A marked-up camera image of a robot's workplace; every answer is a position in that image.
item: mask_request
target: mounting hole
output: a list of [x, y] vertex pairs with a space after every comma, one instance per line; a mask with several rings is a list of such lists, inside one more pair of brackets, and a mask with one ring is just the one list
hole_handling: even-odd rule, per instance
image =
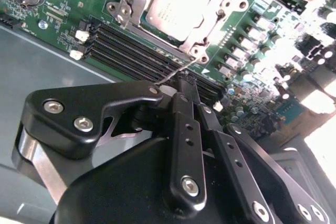
[[265, 212], [263, 209], [259, 209], [259, 213], [260, 213], [261, 215], [265, 215], [265, 214], [266, 214], [266, 212]]
[[194, 142], [191, 141], [189, 138], [186, 138], [186, 143], [189, 145], [189, 146], [194, 146]]
[[109, 10], [111, 12], [114, 12], [116, 10], [116, 7], [114, 5], [109, 5]]
[[238, 160], [235, 160], [236, 165], [238, 165], [238, 167], [242, 168], [243, 164], [241, 162], [239, 162]]
[[234, 149], [235, 147], [231, 145], [231, 143], [227, 143], [227, 146], [229, 146], [230, 149]]
[[185, 126], [186, 126], [186, 128], [187, 128], [188, 130], [190, 130], [190, 131], [192, 131], [192, 130], [194, 129], [190, 124], [186, 124]]
[[240, 4], [239, 4], [239, 8], [240, 9], [244, 9], [246, 7], [246, 2], [241, 2]]

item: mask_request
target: metal plate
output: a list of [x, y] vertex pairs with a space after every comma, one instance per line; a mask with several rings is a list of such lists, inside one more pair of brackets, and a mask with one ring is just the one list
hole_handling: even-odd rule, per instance
[[165, 34], [184, 41], [201, 24], [208, 3], [209, 0], [154, 0], [146, 20]]

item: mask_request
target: motherboard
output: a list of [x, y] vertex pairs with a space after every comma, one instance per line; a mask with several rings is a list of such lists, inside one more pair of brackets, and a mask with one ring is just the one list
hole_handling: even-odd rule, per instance
[[0, 21], [121, 80], [187, 73], [255, 139], [335, 114], [336, 0], [1, 0]]

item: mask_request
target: screw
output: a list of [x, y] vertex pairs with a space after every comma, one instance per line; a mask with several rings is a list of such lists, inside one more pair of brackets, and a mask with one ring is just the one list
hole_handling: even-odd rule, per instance
[[240, 129], [237, 127], [237, 126], [232, 126], [232, 128], [234, 129], [234, 131], [237, 133], [237, 134], [241, 134], [242, 132], [240, 131]]
[[188, 99], [184, 95], [181, 96], [181, 100], [184, 102], [188, 102]]
[[40, 20], [40, 21], [38, 22], [38, 27], [39, 27], [40, 29], [42, 29], [42, 30], [45, 30], [45, 29], [48, 28], [48, 23], [45, 22], [44, 20]]
[[192, 197], [196, 197], [198, 195], [198, 185], [191, 178], [184, 178], [182, 180], [182, 187]]
[[317, 216], [317, 218], [319, 218], [320, 221], [324, 221], [323, 214], [315, 206], [311, 205], [310, 207], [313, 213]]
[[157, 94], [157, 90], [155, 88], [149, 88], [149, 91], [151, 91], [153, 94]]
[[83, 117], [83, 116], [77, 118], [74, 121], [73, 124], [74, 124], [76, 129], [78, 129], [80, 131], [83, 131], [83, 132], [89, 132], [89, 131], [92, 131], [92, 129], [93, 129], [92, 121], [88, 118]]
[[253, 210], [263, 222], [269, 221], [269, 214], [262, 204], [257, 201], [253, 201]]
[[211, 109], [209, 109], [208, 107], [203, 106], [203, 109], [204, 109], [204, 111], [205, 111], [206, 113], [211, 114]]
[[43, 105], [43, 108], [45, 109], [45, 111], [52, 113], [52, 114], [61, 113], [64, 109], [63, 105], [56, 101], [46, 102]]
[[311, 215], [310, 213], [308, 212], [308, 210], [301, 204], [298, 204], [298, 208], [301, 212], [301, 214], [309, 221], [311, 221]]

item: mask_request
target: wire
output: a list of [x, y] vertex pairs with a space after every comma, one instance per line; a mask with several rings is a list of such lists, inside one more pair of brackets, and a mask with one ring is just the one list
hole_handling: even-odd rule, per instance
[[169, 81], [174, 75], [176, 75], [178, 72], [188, 68], [189, 66], [191, 66], [192, 64], [194, 64], [195, 62], [197, 62], [200, 58], [201, 58], [202, 54], [199, 54], [198, 57], [196, 57], [194, 60], [188, 62], [188, 64], [179, 67], [178, 69], [176, 69], [175, 71], [171, 72], [170, 74], [168, 74], [167, 77], [165, 77], [164, 79], [162, 79], [159, 82], [154, 83], [155, 85], [161, 85], [163, 83], [165, 83], [166, 81]]

